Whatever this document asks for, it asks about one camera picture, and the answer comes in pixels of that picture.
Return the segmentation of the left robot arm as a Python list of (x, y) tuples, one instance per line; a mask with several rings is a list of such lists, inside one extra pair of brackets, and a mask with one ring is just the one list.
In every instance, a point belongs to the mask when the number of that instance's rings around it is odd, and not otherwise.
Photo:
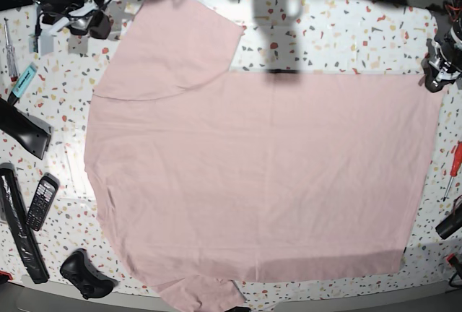
[(432, 51), (427, 59), (424, 85), (430, 92), (461, 79), (461, 0), (444, 1), (450, 18), (450, 28), (431, 41)]

